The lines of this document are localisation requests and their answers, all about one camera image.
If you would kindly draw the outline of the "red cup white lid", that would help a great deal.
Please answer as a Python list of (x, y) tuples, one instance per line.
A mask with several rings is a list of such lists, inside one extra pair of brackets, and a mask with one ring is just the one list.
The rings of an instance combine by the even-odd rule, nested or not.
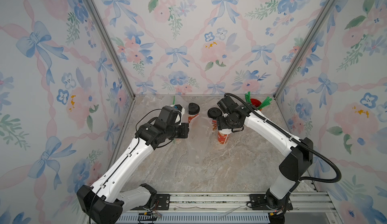
[(218, 143), (220, 145), (225, 145), (228, 142), (229, 137), (230, 137), (231, 134), (232, 134), (232, 130), (231, 129), (219, 130), (218, 131), (218, 135), (217, 135)]

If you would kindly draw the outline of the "clear plastic carrier bag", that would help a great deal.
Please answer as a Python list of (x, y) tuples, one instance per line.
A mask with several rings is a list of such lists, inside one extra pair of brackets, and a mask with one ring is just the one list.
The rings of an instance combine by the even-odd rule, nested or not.
[(171, 106), (173, 96), (175, 96), (175, 105), (181, 105), (185, 111), (187, 109), (188, 103), (181, 97), (181, 95), (158, 95), (156, 96), (156, 108), (162, 108), (164, 106)]

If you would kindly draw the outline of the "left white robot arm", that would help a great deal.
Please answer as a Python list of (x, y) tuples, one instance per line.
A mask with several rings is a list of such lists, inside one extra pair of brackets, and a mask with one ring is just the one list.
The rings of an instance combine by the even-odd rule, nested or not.
[(159, 115), (136, 125), (136, 133), (126, 151), (97, 181), (83, 185), (77, 191), (82, 211), (89, 222), (114, 224), (121, 215), (135, 208), (153, 211), (157, 191), (148, 184), (123, 192), (122, 188), (153, 151), (174, 139), (186, 139), (189, 124), (183, 122), (185, 109), (181, 105), (164, 106)]

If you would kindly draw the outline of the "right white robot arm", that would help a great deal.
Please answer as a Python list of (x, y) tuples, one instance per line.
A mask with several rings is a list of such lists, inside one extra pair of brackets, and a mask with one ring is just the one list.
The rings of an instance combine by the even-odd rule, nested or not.
[(264, 200), (259, 204), (251, 204), (251, 208), (266, 205), (269, 209), (284, 211), (291, 192), (296, 189), (302, 175), (312, 164), (313, 154), (306, 149), (312, 147), (312, 142), (306, 138), (295, 137), (268, 119), (251, 103), (237, 99), (241, 102), (240, 105), (230, 94), (226, 94), (217, 103), (223, 113), (217, 117), (218, 129), (238, 132), (243, 131), (245, 127), (250, 128), (269, 141), (285, 157), (279, 165), (280, 174), (267, 190)]

